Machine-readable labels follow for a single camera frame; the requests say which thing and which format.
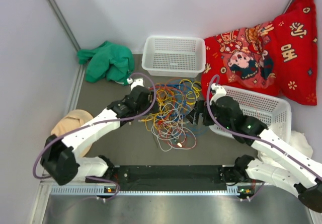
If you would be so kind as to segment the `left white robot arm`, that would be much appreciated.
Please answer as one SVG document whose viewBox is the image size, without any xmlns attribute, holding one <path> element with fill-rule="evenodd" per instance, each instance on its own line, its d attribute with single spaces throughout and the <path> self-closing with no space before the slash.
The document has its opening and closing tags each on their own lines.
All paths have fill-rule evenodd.
<svg viewBox="0 0 322 224">
<path fill-rule="evenodd" d="M 122 100 L 109 104 L 95 118 L 62 136 L 49 136 L 40 164 L 60 186 L 77 178 L 99 178 L 109 182 L 114 164 L 105 156 L 87 158 L 82 152 L 102 136 L 134 119 L 158 111 L 156 92 L 144 86 L 142 78 L 134 79 L 131 91 Z"/>
</svg>

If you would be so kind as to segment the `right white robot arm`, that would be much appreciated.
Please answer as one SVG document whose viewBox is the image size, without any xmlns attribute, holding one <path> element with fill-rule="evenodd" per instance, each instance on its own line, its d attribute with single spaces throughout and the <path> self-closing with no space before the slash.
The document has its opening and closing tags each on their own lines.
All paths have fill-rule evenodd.
<svg viewBox="0 0 322 224">
<path fill-rule="evenodd" d="M 321 163 L 287 144 L 258 118 L 243 114 L 239 103 L 227 95 L 224 87 L 212 84 L 208 91 L 212 97 L 198 100 L 187 119 L 198 124 L 202 117 L 203 125 L 217 125 L 239 143 L 265 153 L 280 164 L 276 167 L 244 155 L 235 161 L 236 178 L 242 182 L 255 179 L 274 185 L 320 213 Z"/>
</svg>

